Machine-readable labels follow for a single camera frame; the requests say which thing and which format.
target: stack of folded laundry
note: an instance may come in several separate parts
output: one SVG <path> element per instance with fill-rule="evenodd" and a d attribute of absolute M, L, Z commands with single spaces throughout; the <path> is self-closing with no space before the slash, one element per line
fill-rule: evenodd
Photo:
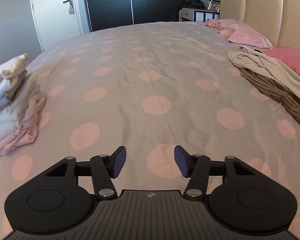
<path fill-rule="evenodd" d="M 32 143 L 38 135 L 38 115 L 45 96 L 37 75 L 27 74 L 28 54 L 0 65 L 0 155 Z"/>

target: nightstand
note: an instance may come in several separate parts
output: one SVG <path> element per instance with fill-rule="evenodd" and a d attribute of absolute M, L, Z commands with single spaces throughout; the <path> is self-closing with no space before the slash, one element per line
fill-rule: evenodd
<path fill-rule="evenodd" d="M 207 22 L 210 19 L 219 19 L 219 13 L 208 10 L 182 8 L 181 14 L 182 20 L 186 19 L 193 22 Z"/>

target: black wardrobe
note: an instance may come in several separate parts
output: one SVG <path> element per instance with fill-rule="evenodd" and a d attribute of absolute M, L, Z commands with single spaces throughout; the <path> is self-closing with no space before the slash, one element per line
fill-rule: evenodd
<path fill-rule="evenodd" d="M 87 0 L 92 31 L 149 22 L 178 21 L 186 0 Z"/>

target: cream headboard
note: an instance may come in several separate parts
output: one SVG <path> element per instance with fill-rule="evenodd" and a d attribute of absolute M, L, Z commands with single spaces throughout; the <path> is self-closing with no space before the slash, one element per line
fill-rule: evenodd
<path fill-rule="evenodd" d="M 221 0 L 220 19 L 242 21 L 275 47 L 300 51 L 300 0 Z"/>

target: bed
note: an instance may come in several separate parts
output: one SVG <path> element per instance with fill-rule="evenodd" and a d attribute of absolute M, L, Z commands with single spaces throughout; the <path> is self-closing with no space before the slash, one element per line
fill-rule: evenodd
<path fill-rule="evenodd" d="M 220 17 L 300 51 L 296 3 L 221 0 Z M 77 36 L 39 55 L 28 71 L 47 101 L 37 140 L 0 157 L 0 239 L 11 231 L 10 192 L 66 156 L 86 161 L 120 145 L 127 161 L 113 181 L 118 192 L 184 190 L 175 145 L 213 160 L 235 155 L 296 196 L 290 231 L 300 239 L 300 124 L 232 65 L 227 53 L 239 46 L 200 23 L 159 22 Z M 208 191 L 219 184 L 210 179 Z M 93 192 L 89 178 L 79 185 Z"/>

